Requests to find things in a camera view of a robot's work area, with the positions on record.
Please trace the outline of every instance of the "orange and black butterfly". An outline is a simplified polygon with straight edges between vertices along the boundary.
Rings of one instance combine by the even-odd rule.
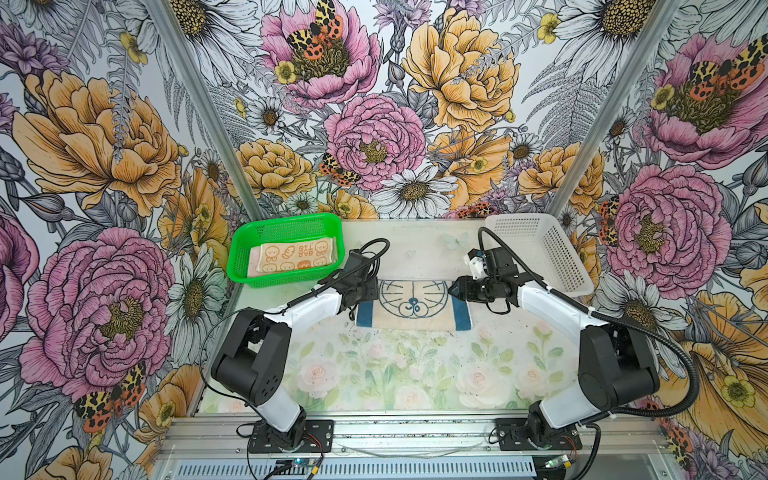
[[[74,403],[74,411],[83,418],[83,430],[96,433],[107,427],[114,416],[119,417],[123,408],[138,405],[147,386],[147,367],[140,362],[110,392],[91,392]]]
[[[603,245],[615,247],[619,244],[619,236],[616,232],[616,227],[614,226],[614,218],[616,217],[616,212],[618,212],[618,210],[618,195],[614,195],[600,205],[599,213],[601,217],[603,217],[603,220],[600,221],[601,228],[598,235],[600,236],[600,242]]]
[[[690,66],[689,80],[694,84],[689,95],[704,101],[712,93],[722,95],[726,89],[744,90],[764,72],[763,59],[768,56],[768,34],[753,41],[735,58],[722,65],[713,61],[698,61]]]
[[[323,162],[319,166],[320,174],[331,177],[331,181],[341,187],[351,187],[360,181],[360,176],[353,171],[344,170],[336,158],[331,154],[323,155]]]
[[[307,30],[299,30],[288,35],[288,45],[303,55],[307,60],[320,60],[326,48],[333,45],[344,33],[344,21],[336,14],[336,8],[330,0],[318,0],[315,7],[315,21]]]

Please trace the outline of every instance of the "white basket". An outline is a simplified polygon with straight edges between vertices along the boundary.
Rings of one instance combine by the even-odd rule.
[[[552,215],[491,215],[485,225],[555,289],[568,296],[589,295],[594,290],[576,249]],[[486,248],[498,246],[488,235],[483,242]]]

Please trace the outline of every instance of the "green basket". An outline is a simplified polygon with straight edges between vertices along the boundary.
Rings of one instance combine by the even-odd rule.
[[[336,262],[333,264],[248,278],[250,249],[265,243],[306,242],[323,237],[336,239]],[[261,220],[246,223],[235,232],[232,237],[227,275],[233,282],[246,283],[255,288],[320,280],[339,268],[341,262],[344,261],[345,254],[341,220],[334,214],[312,214]]]

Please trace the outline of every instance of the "pink peony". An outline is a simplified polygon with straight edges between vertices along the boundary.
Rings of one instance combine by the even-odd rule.
[[[154,373],[170,349],[163,330],[173,282],[165,253],[128,228],[54,253],[29,289],[36,336],[22,350],[22,378],[79,399],[111,391],[140,362]]]
[[[16,324],[24,304],[24,284],[38,268],[35,242],[14,217],[0,212],[0,340]]]
[[[768,74],[742,91],[728,87],[704,101],[690,97],[691,65],[700,61],[721,65],[747,46],[746,42],[737,47],[730,43],[730,38],[718,44],[715,35],[705,40],[696,34],[667,63],[667,71],[656,78],[654,108],[644,125],[645,139],[654,151],[713,170],[744,155],[768,134]],[[672,96],[671,89],[665,89],[668,85],[674,88]]]
[[[354,97],[326,120],[328,153],[360,175],[358,185],[378,190],[382,180],[415,170],[424,160],[422,121],[408,107],[377,94]]]
[[[343,74],[328,73],[308,81],[301,78],[294,80],[293,77],[287,80],[289,83],[285,86],[291,97],[305,108],[322,108],[326,104],[342,103],[358,92],[369,91],[376,83],[376,75],[379,72],[381,47],[377,35],[368,36],[368,31],[360,24],[360,18],[354,8],[347,13],[339,0],[334,0],[333,4],[336,6],[336,14],[341,16],[343,21],[341,45],[349,54],[349,64],[343,69]],[[281,61],[293,62],[293,49],[288,45],[286,37],[295,31],[309,29],[314,21],[314,5],[309,13],[296,10],[293,16],[288,16],[281,9],[279,16],[265,15],[261,22],[262,49],[267,52],[261,56],[264,66],[275,68]],[[326,62],[325,65],[338,70],[338,65],[330,63]]]
[[[647,165],[619,196],[619,241],[608,247],[617,275],[629,270],[658,286],[663,298],[695,293],[728,254],[731,229],[712,177],[692,165],[661,171]]]

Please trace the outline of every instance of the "black mounting plate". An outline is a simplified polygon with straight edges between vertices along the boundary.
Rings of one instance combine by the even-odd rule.
[[[333,420],[312,420],[307,419],[305,425],[305,434],[314,435],[323,444],[323,452],[331,451],[333,444]],[[253,426],[253,434],[248,439],[248,453],[319,453],[320,450],[314,442],[303,440],[299,448],[293,452],[285,452],[277,445],[270,443],[266,439],[268,429],[260,428],[257,422]]]
[[[525,418],[506,418],[496,419],[496,435],[498,436],[498,447],[502,452],[520,452],[530,450],[544,450],[534,447],[525,434]],[[577,450],[581,450],[581,439],[578,436],[578,432],[574,430],[558,440],[558,444],[555,444],[551,449],[547,450],[572,450],[571,444],[565,439],[565,436],[570,438],[576,445]]]

